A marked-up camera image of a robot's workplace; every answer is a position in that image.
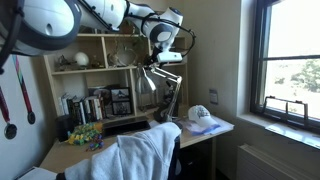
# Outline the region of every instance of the glass pane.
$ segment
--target glass pane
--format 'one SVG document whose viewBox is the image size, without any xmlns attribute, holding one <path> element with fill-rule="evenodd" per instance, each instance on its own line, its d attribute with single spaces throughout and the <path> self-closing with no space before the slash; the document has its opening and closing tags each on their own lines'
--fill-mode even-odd
<svg viewBox="0 0 320 180">
<path fill-rule="evenodd" d="M 320 119 L 320 59 L 268 61 L 265 96 L 308 103 L 309 116 Z M 268 106 L 284 110 L 283 103 Z M 302 105 L 290 105 L 289 111 L 303 115 Z"/>
<path fill-rule="evenodd" d="M 320 54 L 320 0 L 285 0 L 272 7 L 268 57 Z"/>
</svg>

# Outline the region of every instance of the electrical outlet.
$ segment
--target electrical outlet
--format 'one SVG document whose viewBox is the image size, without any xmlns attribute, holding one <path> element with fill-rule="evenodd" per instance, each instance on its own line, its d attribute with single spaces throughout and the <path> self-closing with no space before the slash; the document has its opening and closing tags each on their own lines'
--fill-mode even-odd
<svg viewBox="0 0 320 180">
<path fill-rule="evenodd" d="M 210 103 L 218 105 L 218 91 L 216 89 L 209 89 Z"/>
</svg>

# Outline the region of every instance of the window frame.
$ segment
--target window frame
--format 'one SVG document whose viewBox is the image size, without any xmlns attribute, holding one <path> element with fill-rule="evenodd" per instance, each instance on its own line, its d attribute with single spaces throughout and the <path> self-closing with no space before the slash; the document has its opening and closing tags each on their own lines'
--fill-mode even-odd
<svg viewBox="0 0 320 180">
<path fill-rule="evenodd" d="M 259 116 L 267 117 L 268 119 L 272 119 L 277 122 L 287 123 L 308 131 L 320 133 L 319 119 L 308 117 L 307 123 L 303 123 L 305 118 L 303 115 L 295 113 L 289 113 L 285 115 L 285 111 L 270 107 L 266 108 L 263 113 L 263 104 L 259 103 L 264 102 L 265 100 L 264 89 L 267 69 L 266 61 L 320 59 L 320 55 L 267 58 L 266 53 L 268 53 L 267 47 L 269 43 L 272 5 L 279 3 L 280 1 L 281 0 L 258 0 L 256 4 L 250 112 Z"/>
</svg>

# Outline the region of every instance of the paper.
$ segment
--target paper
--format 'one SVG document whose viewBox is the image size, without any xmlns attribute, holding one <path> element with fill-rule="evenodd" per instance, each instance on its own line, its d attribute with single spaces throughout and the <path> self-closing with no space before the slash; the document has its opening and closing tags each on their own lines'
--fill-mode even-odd
<svg viewBox="0 0 320 180">
<path fill-rule="evenodd" d="M 55 180 L 57 173 L 48 171 L 43 168 L 33 167 L 16 180 Z"/>
<path fill-rule="evenodd" d="M 203 128 L 199 126 L 195 121 L 191 121 L 188 119 L 180 121 L 180 123 L 183 124 L 183 126 L 187 128 L 192 133 L 192 135 L 218 134 L 218 133 L 230 131 L 234 127 L 234 125 L 226 121 L 223 121 L 222 119 L 216 116 L 211 115 L 211 117 L 218 123 L 218 126 L 214 125 L 209 128 Z"/>
</svg>

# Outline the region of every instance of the fabric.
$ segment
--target fabric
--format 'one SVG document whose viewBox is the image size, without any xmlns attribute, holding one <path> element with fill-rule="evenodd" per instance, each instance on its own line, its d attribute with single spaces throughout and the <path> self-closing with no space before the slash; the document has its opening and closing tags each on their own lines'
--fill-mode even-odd
<svg viewBox="0 0 320 180">
<path fill-rule="evenodd" d="M 175 138 L 181 130 L 163 123 L 132 136 L 118 136 L 116 143 L 90 160 L 65 170 L 67 180 L 166 180 Z"/>
</svg>

